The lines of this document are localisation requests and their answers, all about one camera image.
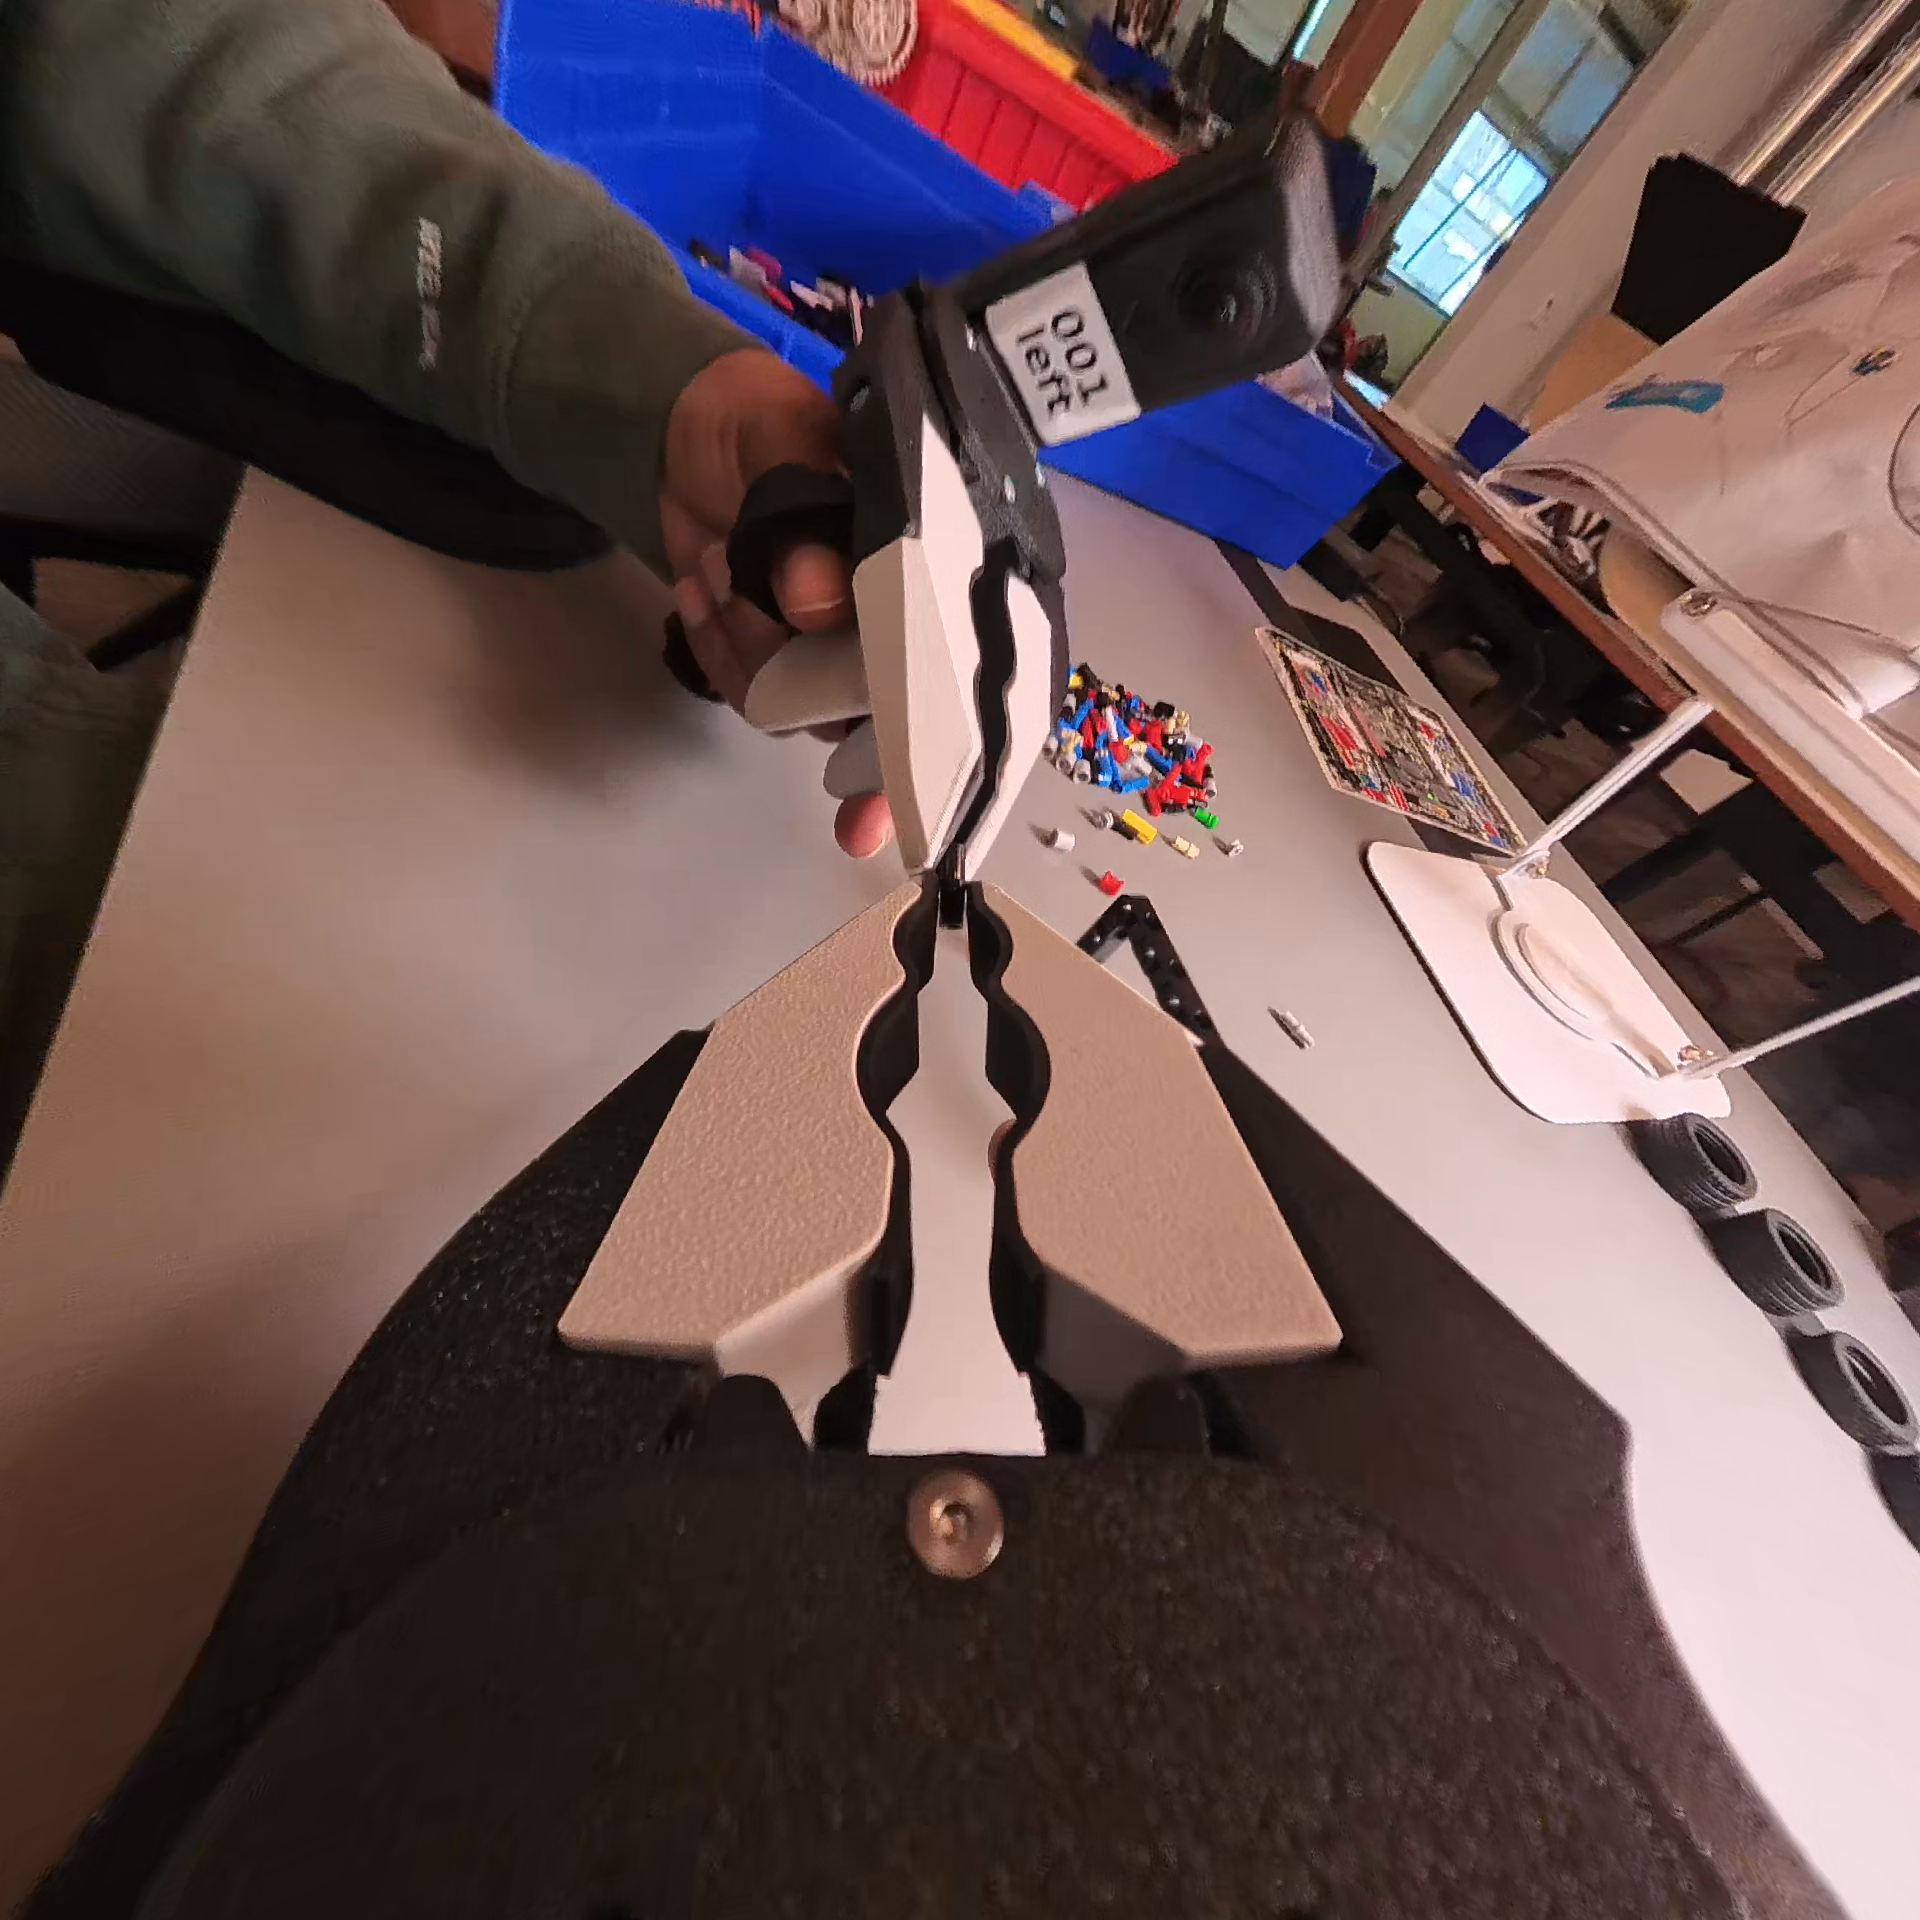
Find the pile of lego pieces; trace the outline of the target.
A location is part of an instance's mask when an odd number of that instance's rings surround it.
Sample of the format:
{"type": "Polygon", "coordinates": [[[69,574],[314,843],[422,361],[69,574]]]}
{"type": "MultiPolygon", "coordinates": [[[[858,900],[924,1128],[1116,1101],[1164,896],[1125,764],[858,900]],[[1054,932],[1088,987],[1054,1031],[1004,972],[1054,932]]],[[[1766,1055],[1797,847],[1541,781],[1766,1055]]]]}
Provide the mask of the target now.
{"type": "Polygon", "coordinates": [[[1078,791],[1092,832],[1184,861],[1197,861],[1202,847],[1243,855],[1243,840],[1221,823],[1216,747],[1192,715],[1104,678],[1090,663],[1070,663],[1040,764],[1078,791]]]}

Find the lego instruction booklet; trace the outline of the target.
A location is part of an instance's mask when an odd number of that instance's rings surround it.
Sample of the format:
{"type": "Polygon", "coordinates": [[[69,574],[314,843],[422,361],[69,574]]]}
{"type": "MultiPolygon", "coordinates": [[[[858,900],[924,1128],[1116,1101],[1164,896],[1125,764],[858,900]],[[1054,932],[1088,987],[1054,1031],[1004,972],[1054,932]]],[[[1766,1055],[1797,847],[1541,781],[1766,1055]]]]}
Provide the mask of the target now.
{"type": "Polygon", "coordinates": [[[1916,747],[1917,176],[1887,181],[1494,477],[1640,540],[1916,747]]]}

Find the white book stand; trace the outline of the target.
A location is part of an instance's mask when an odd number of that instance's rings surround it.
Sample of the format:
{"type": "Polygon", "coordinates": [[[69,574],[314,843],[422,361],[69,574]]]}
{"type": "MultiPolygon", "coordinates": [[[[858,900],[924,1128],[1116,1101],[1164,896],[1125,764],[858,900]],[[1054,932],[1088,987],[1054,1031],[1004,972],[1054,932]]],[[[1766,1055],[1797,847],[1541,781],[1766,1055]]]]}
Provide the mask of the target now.
{"type": "Polygon", "coordinates": [[[1723,1079],[1916,995],[1866,995],[1756,1046],[1691,1040],[1608,923],[1547,872],[1549,852],[1709,720],[1747,766],[1786,779],[1827,843],[1916,899],[1916,533],[1765,535],[1660,603],[1647,644],[1682,701],[1622,764],[1496,864],[1374,843],[1366,872],[1482,1063],[1556,1123],[1726,1117],[1723,1079]]]}

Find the red plastic bin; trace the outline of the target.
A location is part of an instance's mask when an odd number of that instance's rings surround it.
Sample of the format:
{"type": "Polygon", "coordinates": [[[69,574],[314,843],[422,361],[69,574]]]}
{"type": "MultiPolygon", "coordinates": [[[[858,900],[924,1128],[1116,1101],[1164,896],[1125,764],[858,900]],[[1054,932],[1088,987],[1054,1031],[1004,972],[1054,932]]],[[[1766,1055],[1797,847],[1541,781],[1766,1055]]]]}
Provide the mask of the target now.
{"type": "Polygon", "coordinates": [[[1078,211],[1174,163],[1008,5],[919,1],[917,13],[912,57],[880,93],[994,181],[1078,211]]]}

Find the blue plastic bin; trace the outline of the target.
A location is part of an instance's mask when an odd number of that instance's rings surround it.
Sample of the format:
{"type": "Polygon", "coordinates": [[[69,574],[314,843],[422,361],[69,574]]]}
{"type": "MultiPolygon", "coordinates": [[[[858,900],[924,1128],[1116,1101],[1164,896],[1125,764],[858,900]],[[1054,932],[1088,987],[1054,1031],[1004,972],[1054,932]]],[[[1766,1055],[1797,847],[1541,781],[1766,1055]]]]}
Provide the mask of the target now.
{"type": "Polygon", "coordinates": [[[1391,469],[1348,413],[1240,384],[1106,423],[1045,456],[1092,484],[1277,566],[1294,564],[1391,469]]]}

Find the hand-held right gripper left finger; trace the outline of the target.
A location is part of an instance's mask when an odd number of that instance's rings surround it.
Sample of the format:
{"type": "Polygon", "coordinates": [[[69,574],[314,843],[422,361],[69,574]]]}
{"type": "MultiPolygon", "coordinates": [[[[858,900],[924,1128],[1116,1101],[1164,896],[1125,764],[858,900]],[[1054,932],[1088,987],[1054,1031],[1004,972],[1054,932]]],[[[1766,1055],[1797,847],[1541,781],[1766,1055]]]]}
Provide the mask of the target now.
{"type": "Polygon", "coordinates": [[[900,885],[703,1031],[560,1315],[568,1349],[754,1375],[812,1444],[864,1444],[914,1287],[888,1110],[936,928],[936,885],[900,885]]]}

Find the blue bin with tag label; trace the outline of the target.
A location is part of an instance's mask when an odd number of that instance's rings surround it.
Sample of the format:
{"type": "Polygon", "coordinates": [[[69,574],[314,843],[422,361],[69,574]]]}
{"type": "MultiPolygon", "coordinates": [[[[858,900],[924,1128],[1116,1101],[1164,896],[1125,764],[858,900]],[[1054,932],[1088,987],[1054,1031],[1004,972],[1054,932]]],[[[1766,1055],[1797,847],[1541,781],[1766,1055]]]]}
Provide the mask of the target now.
{"type": "Polygon", "coordinates": [[[1070,216],[1043,187],[983,174],[802,41],[720,7],[502,5],[493,104],[643,220],[699,300],[823,388],[842,344],[731,280],[733,251],[767,254],[790,280],[880,297],[1070,216]]]}

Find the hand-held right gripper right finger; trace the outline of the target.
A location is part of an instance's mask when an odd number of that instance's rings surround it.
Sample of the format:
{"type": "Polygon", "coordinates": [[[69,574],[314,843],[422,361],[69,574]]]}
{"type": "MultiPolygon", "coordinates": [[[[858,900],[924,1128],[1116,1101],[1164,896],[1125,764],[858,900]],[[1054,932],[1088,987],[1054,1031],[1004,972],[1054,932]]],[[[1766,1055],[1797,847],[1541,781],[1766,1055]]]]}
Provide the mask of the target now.
{"type": "Polygon", "coordinates": [[[1323,1360],[1341,1327],[1213,1065],[1125,945],[1100,964],[967,888],[992,1147],[990,1288],[1045,1449],[1100,1449],[1142,1388],[1323,1360]]]}

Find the person's green hoodie torso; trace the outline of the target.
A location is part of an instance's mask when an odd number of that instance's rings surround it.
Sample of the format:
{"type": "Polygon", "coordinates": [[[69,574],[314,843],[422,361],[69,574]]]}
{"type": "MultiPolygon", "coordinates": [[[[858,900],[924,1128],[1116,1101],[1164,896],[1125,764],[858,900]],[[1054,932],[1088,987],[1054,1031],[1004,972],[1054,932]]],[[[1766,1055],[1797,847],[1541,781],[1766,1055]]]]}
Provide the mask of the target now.
{"type": "Polygon", "coordinates": [[[165,709],[2,592],[2,1167],[31,1107],[165,709]]]}

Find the person's left hand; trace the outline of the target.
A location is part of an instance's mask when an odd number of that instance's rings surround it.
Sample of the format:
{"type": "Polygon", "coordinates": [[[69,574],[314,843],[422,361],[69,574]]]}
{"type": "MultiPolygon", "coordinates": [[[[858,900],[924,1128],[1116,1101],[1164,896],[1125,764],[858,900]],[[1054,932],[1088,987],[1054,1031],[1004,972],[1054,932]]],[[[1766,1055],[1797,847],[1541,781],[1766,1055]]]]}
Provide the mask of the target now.
{"type": "Polygon", "coordinates": [[[709,363],[670,413],[659,484],[668,579],[695,663],[739,713],[789,638],[853,621],[851,568],[837,551],[795,543],[781,556],[779,614],[733,592],[725,552],[746,494],[767,470],[837,465],[834,427],[829,397],[764,349],[709,363]]]}

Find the black lego frame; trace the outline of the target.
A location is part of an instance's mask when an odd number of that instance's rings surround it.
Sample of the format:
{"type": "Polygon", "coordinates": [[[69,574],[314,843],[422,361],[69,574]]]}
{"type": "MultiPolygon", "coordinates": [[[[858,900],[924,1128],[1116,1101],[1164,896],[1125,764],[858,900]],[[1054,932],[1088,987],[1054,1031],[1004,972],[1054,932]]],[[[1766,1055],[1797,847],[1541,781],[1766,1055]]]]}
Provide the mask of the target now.
{"type": "Polygon", "coordinates": [[[1158,1009],[1180,1024],[1195,1045],[1205,1046],[1216,1040],[1216,1021],[1148,896],[1116,893],[1074,945],[1100,964],[1125,945],[1138,961],[1158,1009]]]}

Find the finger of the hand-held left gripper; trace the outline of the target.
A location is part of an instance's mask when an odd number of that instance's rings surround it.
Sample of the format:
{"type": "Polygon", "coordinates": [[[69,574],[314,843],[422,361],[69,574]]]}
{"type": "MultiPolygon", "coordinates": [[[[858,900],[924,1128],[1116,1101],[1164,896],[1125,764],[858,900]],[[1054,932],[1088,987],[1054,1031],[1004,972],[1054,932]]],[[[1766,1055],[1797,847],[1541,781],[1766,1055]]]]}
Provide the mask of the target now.
{"type": "Polygon", "coordinates": [[[973,588],[986,564],[968,484],[944,431],[919,423],[909,524],[853,568],[882,793],[912,872],[975,872],[965,819],[988,793],[973,588]]]}
{"type": "Polygon", "coordinates": [[[948,846],[948,885],[973,883],[1037,764],[1068,684],[1064,592],[1022,574],[971,590],[978,767],[948,846]]]}

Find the ornate wooden model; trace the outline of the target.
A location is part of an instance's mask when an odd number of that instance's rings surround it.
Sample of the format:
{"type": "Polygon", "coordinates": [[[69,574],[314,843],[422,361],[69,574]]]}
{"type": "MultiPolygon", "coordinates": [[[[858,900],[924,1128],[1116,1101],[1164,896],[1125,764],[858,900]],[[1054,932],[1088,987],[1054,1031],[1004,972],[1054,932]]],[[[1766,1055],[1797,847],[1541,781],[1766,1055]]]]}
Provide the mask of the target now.
{"type": "Polygon", "coordinates": [[[792,38],[868,89],[893,85],[917,51],[917,1],[775,1],[772,8],[792,38]]]}

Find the black folded card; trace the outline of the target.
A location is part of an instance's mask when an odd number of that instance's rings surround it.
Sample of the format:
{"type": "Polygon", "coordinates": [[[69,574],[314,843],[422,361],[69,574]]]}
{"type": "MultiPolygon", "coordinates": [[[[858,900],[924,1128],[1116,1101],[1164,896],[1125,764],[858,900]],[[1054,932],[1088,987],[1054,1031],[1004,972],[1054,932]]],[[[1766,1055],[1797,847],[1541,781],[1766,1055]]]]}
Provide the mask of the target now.
{"type": "Polygon", "coordinates": [[[1654,344],[1708,316],[1776,264],[1808,214],[1688,153],[1646,176],[1612,316],[1654,344]]]}

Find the holographic sticker sheet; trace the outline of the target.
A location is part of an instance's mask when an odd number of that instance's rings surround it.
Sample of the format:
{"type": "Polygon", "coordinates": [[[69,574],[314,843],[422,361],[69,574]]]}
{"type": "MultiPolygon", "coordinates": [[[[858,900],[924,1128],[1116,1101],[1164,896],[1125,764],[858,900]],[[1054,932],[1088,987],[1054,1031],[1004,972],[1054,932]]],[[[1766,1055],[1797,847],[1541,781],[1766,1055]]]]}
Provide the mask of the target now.
{"type": "Polygon", "coordinates": [[[1279,628],[1258,625],[1254,643],[1335,793],[1488,855],[1519,852],[1519,830],[1436,711],[1279,628]]]}

